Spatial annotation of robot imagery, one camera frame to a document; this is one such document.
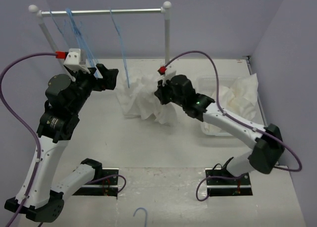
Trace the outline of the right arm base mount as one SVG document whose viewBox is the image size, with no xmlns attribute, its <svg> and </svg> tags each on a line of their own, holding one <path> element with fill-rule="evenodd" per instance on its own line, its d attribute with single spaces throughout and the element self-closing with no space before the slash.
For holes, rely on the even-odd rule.
<svg viewBox="0 0 317 227">
<path fill-rule="evenodd" d="M 206 201 L 209 197 L 252 196 L 252 185 L 249 173 L 237 178 L 225 174 L 221 164 L 205 168 L 205 177 L 196 187 L 195 197 Z"/>
</svg>

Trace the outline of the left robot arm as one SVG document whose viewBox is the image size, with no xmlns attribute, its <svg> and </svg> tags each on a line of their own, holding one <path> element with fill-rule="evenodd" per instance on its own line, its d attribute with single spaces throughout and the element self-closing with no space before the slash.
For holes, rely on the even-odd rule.
<svg viewBox="0 0 317 227">
<path fill-rule="evenodd" d="M 103 178 L 102 164 L 86 158 L 65 179 L 53 184 L 60 158 L 78 125 L 79 112 L 93 91 L 113 90 L 118 69 L 97 64 L 88 73 L 75 72 L 73 81 L 66 74 L 53 76 L 45 92 L 45 111 L 35 134 L 36 151 L 25 182 L 18 194 L 6 200 L 5 209 L 24 214 L 31 221 L 52 223 L 61 214 L 65 201 L 87 183 Z"/>
</svg>

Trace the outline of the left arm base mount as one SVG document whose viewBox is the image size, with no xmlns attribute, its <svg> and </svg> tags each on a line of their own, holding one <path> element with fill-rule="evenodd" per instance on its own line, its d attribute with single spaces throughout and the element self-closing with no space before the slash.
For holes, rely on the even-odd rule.
<svg viewBox="0 0 317 227">
<path fill-rule="evenodd" d="M 101 197 L 117 197 L 126 186 L 126 178 L 121 175 L 119 168 L 102 169 L 102 174 L 97 181 L 92 181 L 79 190 L 74 196 L 101 196 Z"/>
</svg>

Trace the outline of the white skirt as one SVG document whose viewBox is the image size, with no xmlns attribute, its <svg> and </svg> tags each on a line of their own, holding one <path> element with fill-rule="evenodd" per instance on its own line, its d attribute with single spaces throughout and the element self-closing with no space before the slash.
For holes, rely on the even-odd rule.
<svg viewBox="0 0 317 227">
<path fill-rule="evenodd" d="M 128 74 L 129 79 L 124 72 L 118 74 L 115 88 L 123 116 L 142 120 L 154 116 L 155 122 L 175 126 L 177 114 L 174 106 L 171 103 L 162 105 L 154 94 L 161 76 L 137 68 L 131 68 Z"/>
</svg>

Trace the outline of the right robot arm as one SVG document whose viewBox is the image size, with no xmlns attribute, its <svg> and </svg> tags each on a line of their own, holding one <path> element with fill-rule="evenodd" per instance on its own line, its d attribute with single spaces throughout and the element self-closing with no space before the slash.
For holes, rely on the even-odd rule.
<svg viewBox="0 0 317 227">
<path fill-rule="evenodd" d="M 250 148 L 249 152 L 230 158 L 222 166 L 221 179 L 227 184 L 252 171 L 270 174 L 284 152 L 277 126 L 251 123 L 219 108 L 214 99 L 197 93 L 185 75 L 176 75 L 167 81 L 159 80 L 155 96 L 162 105 L 172 102 L 182 107 L 189 117 L 221 128 Z"/>
</svg>

